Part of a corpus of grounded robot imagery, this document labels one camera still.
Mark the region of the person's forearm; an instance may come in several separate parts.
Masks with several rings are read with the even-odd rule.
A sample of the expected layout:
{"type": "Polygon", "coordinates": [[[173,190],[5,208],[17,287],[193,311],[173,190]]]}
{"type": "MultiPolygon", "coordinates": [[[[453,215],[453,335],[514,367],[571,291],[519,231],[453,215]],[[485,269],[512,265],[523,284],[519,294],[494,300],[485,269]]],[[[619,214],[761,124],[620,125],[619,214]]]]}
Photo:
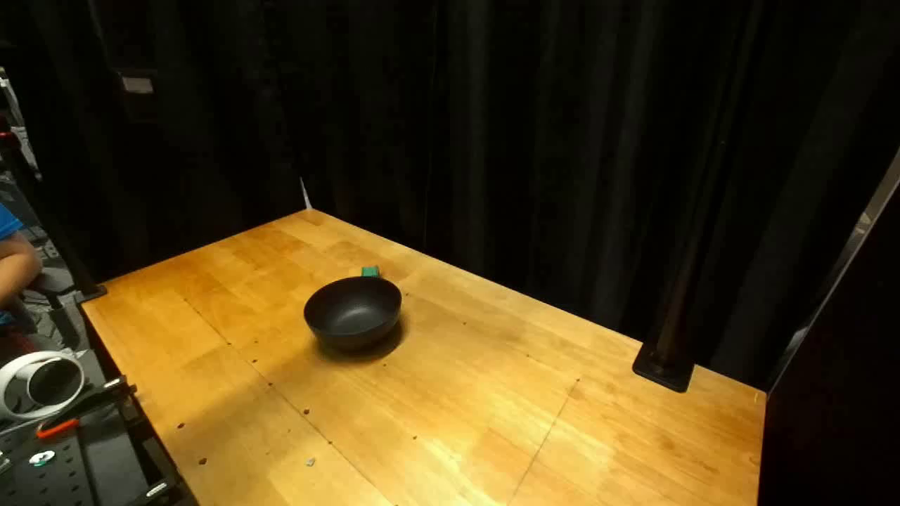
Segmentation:
{"type": "Polygon", "coordinates": [[[40,253],[26,236],[0,239],[0,305],[13,304],[35,281],[40,269],[40,253]]]}

